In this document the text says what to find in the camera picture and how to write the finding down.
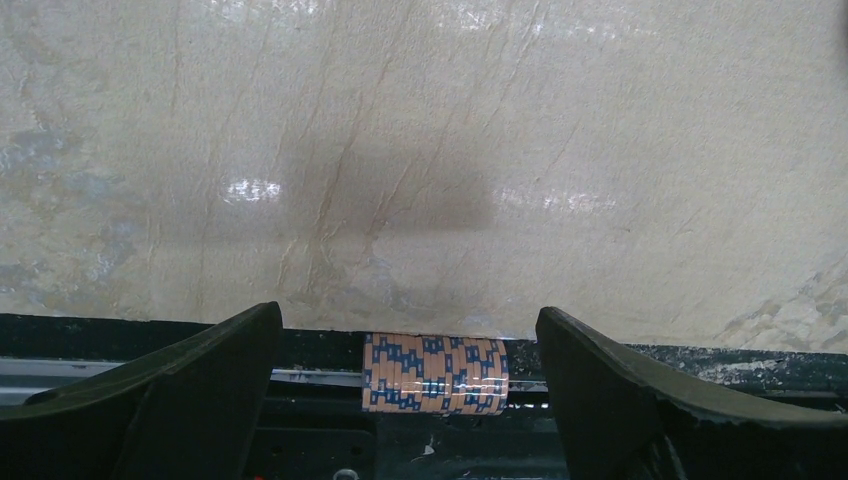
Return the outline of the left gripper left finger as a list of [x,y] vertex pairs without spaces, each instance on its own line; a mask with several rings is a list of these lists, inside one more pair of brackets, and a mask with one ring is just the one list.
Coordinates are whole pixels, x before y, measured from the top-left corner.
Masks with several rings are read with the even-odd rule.
[[283,321],[262,303],[1,412],[5,479],[239,479]]

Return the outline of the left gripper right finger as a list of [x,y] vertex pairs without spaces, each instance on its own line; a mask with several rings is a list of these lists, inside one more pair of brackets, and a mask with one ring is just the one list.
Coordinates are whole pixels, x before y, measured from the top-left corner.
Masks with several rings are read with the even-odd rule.
[[741,393],[617,343],[560,309],[536,335],[574,479],[843,479],[845,415]]

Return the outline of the orange blue chip stack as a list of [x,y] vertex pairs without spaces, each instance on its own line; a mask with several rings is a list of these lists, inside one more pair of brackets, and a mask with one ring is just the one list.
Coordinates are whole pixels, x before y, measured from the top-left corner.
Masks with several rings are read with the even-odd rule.
[[362,409],[375,413],[495,416],[508,403],[508,354],[485,338],[368,333]]

